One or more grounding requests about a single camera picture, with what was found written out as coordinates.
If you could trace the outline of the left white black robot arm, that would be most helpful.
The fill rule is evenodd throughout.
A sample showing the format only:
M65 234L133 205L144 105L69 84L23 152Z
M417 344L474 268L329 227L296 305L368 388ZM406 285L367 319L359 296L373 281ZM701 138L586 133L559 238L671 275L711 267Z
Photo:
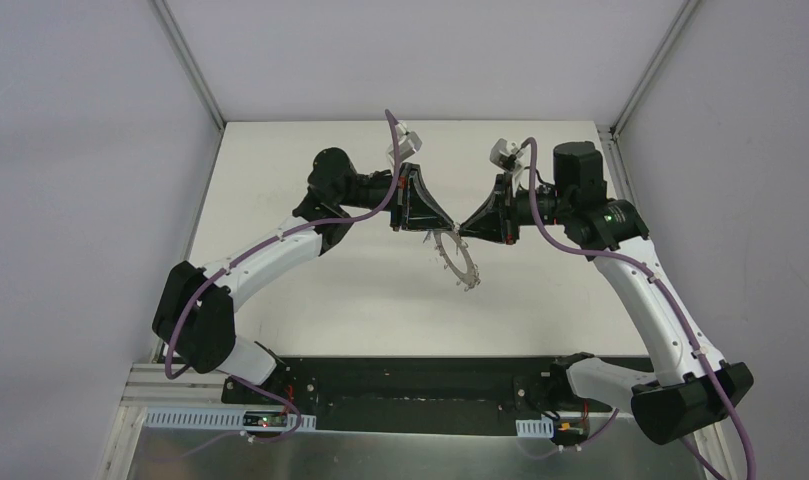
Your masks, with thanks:
M152 322L156 336L198 373L218 370L247 381L261 404L277 402L285 378L277 356L240 337L234 315L263 287L335 247L355 222L347 208L387 211L395 231L451 231L455 224L427 191L418 165L360 174L346 152L329 147L312 162L307 192L274 231L244 250L169 272Z

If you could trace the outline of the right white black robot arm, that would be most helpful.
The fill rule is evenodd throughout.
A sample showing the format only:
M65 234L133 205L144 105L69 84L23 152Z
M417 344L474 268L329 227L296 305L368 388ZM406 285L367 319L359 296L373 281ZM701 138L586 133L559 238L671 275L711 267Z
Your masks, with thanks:
M488 199L459 228L463 237L512 245L527 225L560 225L563 251L590 261L627 311L649 354L641 372L589 353L556 360L547 397L563 410L585 399L630 413L665 445L724 420L753 386L700 332L676 295L636 208L612 198L602 153L589 141L557 145L553 178L540 179L532 141L500 139L490 153L500 172Z

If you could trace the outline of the round metal keyring disc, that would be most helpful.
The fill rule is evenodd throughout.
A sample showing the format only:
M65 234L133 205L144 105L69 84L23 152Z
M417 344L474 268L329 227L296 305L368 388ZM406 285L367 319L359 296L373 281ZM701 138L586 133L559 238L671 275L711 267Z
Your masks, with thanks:
M467 242L456 230L430 230L423 240L430 243L443 269L456 278L456 285L471 291L480 283L478 266L472 259Z

